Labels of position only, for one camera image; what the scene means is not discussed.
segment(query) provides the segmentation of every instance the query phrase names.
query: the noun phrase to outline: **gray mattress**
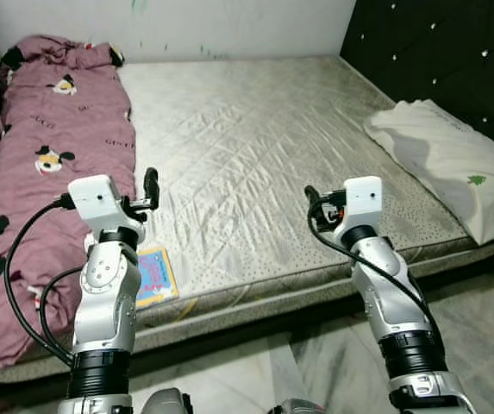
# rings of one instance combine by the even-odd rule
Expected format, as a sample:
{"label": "gray mattress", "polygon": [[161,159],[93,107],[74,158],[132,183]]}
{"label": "gray mattress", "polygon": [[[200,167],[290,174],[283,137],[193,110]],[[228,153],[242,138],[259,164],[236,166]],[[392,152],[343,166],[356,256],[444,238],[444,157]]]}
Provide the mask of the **gray mattress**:
{"label": "gray mattress", "polygon": [[[364,133],[392,102],[342,60],[130,64],[119,71],[137,133],[136,184],[159,170],[143,248],[167,249],[180,298],[142,310],[135,351],[353,293],[347,258],[306,225],[303,188],[384,180],[381,235],[424,276],[494,253]],[[0,371],[64,371],[53,358]]]}

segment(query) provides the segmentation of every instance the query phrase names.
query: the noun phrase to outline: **white pillow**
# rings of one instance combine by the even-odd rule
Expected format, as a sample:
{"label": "white pillow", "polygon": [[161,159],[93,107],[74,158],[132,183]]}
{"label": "white pillow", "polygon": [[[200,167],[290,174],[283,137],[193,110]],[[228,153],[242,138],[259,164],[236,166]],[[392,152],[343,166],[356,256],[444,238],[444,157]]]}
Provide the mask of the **white pillow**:
{"label": "white pillow", "polygon": [[364,128],[452,211],[476,243],[494,239],[494,141],[431,100],[401,101],[368,117]]}

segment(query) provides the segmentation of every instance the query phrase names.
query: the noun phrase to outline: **black headboard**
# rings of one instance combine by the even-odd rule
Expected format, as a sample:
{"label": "black headboard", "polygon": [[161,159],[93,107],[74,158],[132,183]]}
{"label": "black headboard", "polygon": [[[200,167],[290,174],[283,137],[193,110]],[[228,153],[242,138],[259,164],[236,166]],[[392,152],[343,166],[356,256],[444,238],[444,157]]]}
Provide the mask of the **black headboard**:
{"label": "black headboard", "polygon": [[430,98],[494,140],[494,1],[357,0],[341,56],[395,101]]}

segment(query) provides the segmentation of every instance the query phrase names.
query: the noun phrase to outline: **wire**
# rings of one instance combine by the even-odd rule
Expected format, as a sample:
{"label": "wire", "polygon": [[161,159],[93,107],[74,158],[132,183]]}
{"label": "wire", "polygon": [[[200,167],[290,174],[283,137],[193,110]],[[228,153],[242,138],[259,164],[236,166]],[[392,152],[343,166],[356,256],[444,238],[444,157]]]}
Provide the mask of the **wire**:
{"label": "wire", "polygon": [[[384,271],[380,267],[374,265],[369,260],[363,258],[359,254],[352,253],[349,250],[343,248],[342,246],[339,246],[338,244],[335,244],[332,241],[327,240],[325,237],[323,237],[317,232],[316,228],[314,227],[314,223],[312,222],[312,216],[316,208],[321,208],[322,204],[327,202],[328,202],[328,198],[326,197],[320,198],[315,203],[313,203],[308,209],[308,227],[310,228],[310,232],[312,233],[312,235],[314,235],[314,237],[317,240],[319,240],[321,243],[323,243],[325,246],[332,248],[333,250],[336,250],[337,252],[342,253],[345,256],[348,256],[350,259],[355,260],[361,263],[362,265],[369,267],[374,272],[380,274],[389,282],[391,282],[395,287],[397,287],[403,294],[405,294],[408,298],[410,298],[417,305],[417,307],[421,309],[422,313],[428,319],[428,322],[430,323],[430,326],[432,327],[435,333],[439,350],[441,351],[442,356],[444,356],[446,354],[446,349],[444,348],[444,342],[442,341],[442,335],[440,333],[440,330],[438,329],[438,324],[436,323],[435,318],[432,316],[428,306],[424,303],[423,300],[419,299],[416,295],[410,292],[410,290],[407,287],[402,285],[400,282],[398,282],[396,279],[394,279],[391,275],[389,275],[386,271]],[[414,282],[415,282],[414,280],[411,281],[411,283],[416,287],[416,289],[419,291],[422,297],[422,293],[419,286]]]}
{"label": "wire", "polygon": [[66,270],[64,272],[59,273],[57,276],[49,280],[47,283],[46,287],[44,287],[43,292],[41,293],[40,296],[40,323],[41,323],[41,328],[43,329],[43,333],[46,336],[47,342],[49,342],[51,345],[53,345],[55,348],[57,348],[60,352],[63,352],[67,354],[69,358],[72,358],[72,354],[69,353],[66,348],[64,348],[58,341],[55,339],[55,336],[53,335],[53,332],[49,329],[49,325],[47,324],[47,318],[46,318],[46,304],[47,304],[47,294],[49,291],[53,289],[55,284],[63,279],[66,276],[69,276],[73,273],[80,272],[82,270],[82,267],[73,267],[70,270]]}
{"label": "wire", "polygon": [[55,348],[53,345],[50,343],[46,342],[40,334],[38,334],[34,328],[30,325],[30,323],[26,320],[24,315],[21,312],[21,309],[19,308],[18,303],[16,302],[15,294],[13,293],[13,288],[11,287],[11,282],[10,282],[10,266],[11,266],[11,261],[13,260],[13,256],[15,255],[15,251],[18,248],[19,244],[21,243],[22,238],[26,234],[26,232],[32,227],[32,224],[38,218],[46,214],[48,211],[59,208],[61,206],[61,201],[56,200],[53,201],[52,203],[46,205],[42,209],[38,210],[30,219],[22,226],[21,231],[16,235],[15,240],[13,241],[13,244],[11,245],[11,248],[9,249],[9,252],[7,253],[7,261],[5,262],[5,268],[3,271],[3,282],[5,284],[5,291],[7,292],[7,298],[9,299],[9,304],[11,305],[11,309],[15,313],[16,318],[18,319],[19,323],[21,326],[26,330],[26,332],[32,336],[32,338],[38,342],[43,348],[51,352],[53,355],[55,355],[57,358],[59,358],[61,361],[63,361],[67,366],[71,367],[73,363],[73,358],[72,355],[70,354],[65,354],[61,352],[59,349]]}

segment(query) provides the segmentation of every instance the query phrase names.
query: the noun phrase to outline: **book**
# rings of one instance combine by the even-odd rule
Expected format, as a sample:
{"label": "book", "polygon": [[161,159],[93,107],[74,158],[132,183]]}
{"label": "book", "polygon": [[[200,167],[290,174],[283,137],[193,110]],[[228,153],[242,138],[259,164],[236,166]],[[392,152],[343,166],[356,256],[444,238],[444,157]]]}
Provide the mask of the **book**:
{"label": "book", "polygon": [[141,250],[138,254],[141,274],[140,291],[135,301],[137,309],[165,302],[179,296],[168,253],[164,248]]}

